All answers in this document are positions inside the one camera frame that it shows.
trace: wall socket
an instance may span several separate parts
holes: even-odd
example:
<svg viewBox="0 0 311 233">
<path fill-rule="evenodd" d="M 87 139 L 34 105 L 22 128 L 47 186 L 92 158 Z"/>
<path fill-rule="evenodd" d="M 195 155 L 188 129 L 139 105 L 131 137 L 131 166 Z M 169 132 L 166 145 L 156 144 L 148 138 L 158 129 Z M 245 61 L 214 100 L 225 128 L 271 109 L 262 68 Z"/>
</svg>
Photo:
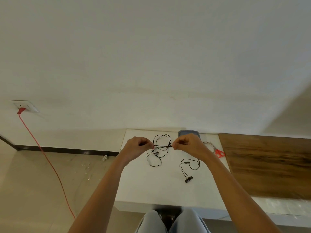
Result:
<svg viewBox="0 0 311 233">
<path fill-rule="evenodd" d="M 38 113 L 37 108 L 30 101 L 17 101 L 17 100 L 9 100 L 13 103 L 18 109 L 26 108 L 25 112 Z"/>
</svg>

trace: white table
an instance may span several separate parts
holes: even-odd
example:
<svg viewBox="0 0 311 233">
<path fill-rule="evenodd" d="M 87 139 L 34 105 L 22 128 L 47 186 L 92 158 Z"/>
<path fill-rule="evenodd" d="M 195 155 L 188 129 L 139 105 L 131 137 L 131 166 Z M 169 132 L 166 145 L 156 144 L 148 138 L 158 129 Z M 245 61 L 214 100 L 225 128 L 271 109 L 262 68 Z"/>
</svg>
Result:
<svg viewBox="0 0 311 233">
<path fill-rule="evenodd" d="M 148 131 L 127 129 L 122 147 L 134 136 L 146 137 L 153 141 L 156 135 L 168 134 L 172 142 L 178 137 L 177 132 Z M 212 142 L 216 148 L 223 150 L 218 135 L 200 134 L 202 141 Z M 168 139 L 161 138 L 158 145 L 167 145 Z M 162 158 L 162 165 L 151 167 L 146 160 L 146 152 L 128 164 L 121 176 L 115 207 L 121 211 L 148 212 L 165 206 L 194 208 L 202 218 L 230 220 L 226 207 L 221 199 L 213 176 L 206 165 L 201 162 L 198 170 L 191 170 L 187 164 L 184 170 L 193 179 L 185 183 L 180 170 L 183 158 L 193 158 L 187 153 L 169 148 Z M 159 160 L 150 155 L 152 164 Z M 225 157 L 220 158 L 229 169 Z M 253 199 L 278 225 L 311 227 L 311 202 L 277 198 Z"/>
</svg>

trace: left hand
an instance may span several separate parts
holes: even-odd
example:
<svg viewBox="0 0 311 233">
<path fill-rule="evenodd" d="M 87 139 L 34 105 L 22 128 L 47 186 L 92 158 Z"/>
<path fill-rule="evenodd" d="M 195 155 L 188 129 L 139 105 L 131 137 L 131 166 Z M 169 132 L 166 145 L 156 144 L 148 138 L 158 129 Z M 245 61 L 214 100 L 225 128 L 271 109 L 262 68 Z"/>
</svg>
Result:
<svg viewBox="0 0 311 233">
<path fill-rule="evenodd" d="M 135 136 L 127 141 L 117 157 L 119 157 L 125 165 L 128 165 L 130 161 L 136 159 L 145 151 L 153 148 L 153 143 L 147 138 Z"/>
</svg>

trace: forearm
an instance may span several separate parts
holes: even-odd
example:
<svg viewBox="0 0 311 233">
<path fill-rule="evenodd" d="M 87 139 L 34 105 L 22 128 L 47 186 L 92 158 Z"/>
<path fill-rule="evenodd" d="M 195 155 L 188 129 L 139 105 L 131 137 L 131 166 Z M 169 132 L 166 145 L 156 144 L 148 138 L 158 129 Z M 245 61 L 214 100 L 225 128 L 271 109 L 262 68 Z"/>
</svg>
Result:
<svg viewBox="0 0 311 233">
<path fill-rule="evenodd" d="M 116 157 L 68 233 L 106 232 L 124 167 Z"/>
<path fill-rule="evenodd" d="M 213 153 L 204 163 L 210 169 L 227 211 L 240 233 L 281 232 Z"/>
</svg>

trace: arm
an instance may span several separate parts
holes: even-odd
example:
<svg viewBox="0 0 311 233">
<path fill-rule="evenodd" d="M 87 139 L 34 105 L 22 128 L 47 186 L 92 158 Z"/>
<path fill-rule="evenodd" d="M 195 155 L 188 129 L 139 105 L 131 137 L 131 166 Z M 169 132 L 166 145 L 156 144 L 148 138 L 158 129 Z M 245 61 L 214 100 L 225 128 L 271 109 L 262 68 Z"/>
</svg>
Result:
<svg viewBox="0 0 311 233">
<path fill-rule="evenodd" d="M 194 134 L 180 136 L 172 146 L 174 150 L 185 151 L 207 165 L 227 211 L 240 233 L 281 232 L 198 136 Z"/>
<path fill-rule="evenodd" d="M 153 143 L 144 137 L 133 137 L 127 141 L 68 233 L 106 232 L 123 168 L 153 147 Z"/>
</svg>

